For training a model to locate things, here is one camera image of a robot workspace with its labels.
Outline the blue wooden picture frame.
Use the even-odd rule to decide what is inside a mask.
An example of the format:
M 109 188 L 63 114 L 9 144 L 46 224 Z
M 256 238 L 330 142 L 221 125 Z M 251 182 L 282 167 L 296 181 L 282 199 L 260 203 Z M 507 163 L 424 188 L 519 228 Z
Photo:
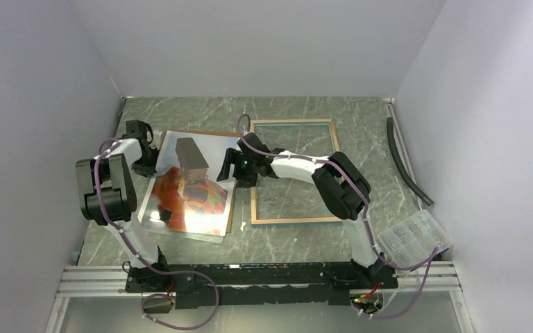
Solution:
M 340 149 L 331 119 L 253 120 L 250 129 L 270 149 L 323 157 Z M 340 222 L 314 185 L 262 176 L 251 189 L 251 220 L 254 226 Z

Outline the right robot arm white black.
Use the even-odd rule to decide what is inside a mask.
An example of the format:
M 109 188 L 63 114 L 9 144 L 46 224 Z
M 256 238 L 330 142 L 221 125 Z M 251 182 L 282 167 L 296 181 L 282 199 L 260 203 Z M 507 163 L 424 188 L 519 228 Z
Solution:
M 381 277 L 380 250 L 368 222 L 371 186 L 346 154 L 300 155 L 283 148 L 270 150 L 255 133 L 240 137 L 237 148 L 227 148 L 217 181 L 233 177 L 241 187 L 255 187 L 257 177 L 300 180 L 316 187 L 328 211 L 347 232 L 354 278 L 364 288 Z

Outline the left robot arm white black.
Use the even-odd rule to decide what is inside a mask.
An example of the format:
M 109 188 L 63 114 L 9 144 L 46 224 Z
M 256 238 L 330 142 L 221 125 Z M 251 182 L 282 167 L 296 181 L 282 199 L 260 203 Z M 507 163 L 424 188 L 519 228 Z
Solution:
M 169 286 L 171 272 L 162 251 L 133 215 L 137 194 L 131 174 L 156 175 L 161 135 L 144 121 L 128 121 L 125 134 L 107 139 L 108 148 L 100 148 L 97 156 L 75 166 L 83 216 L 115 237 L 128 255 L 132 278 L 143 279 L 153 291 Z

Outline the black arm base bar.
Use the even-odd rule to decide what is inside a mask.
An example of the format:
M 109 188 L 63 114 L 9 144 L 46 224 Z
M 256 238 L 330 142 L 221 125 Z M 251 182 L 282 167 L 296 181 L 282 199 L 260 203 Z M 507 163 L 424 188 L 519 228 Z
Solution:
M 201 306 L 263 305 L 325 302 L 348 305 L 359 291 L 395 289 L 395 271 L 377 263 L 363 269 L 349 262 L 279 264 L 171 264 L 169 275 L 134 280 L 129 273 L 127 291 L 166 293 L 172 291 L 177 309 Z M 259 284 L 286 285 L 282 288 Z

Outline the clear plastic screw box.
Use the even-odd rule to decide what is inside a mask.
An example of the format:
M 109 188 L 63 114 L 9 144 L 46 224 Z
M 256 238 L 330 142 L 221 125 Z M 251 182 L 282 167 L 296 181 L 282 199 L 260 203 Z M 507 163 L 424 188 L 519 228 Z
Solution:
M 452 237 L 427 210 L 383 230 L 377 240 L 385 255 L 401 268 L 418 266 L 434 250 L 440 254 L 453 245 Z

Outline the brown frame backing board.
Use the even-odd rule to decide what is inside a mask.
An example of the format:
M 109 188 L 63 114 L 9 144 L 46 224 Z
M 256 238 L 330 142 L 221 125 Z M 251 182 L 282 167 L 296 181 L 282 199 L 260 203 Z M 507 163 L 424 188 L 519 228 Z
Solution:
M 236 149 L 235 133 L 184 130 L 174 153 L 182 173 L 185 224 L 194 235 L 224 237 L 231 232 L 235 180 L 217 182 L 224 155 Z

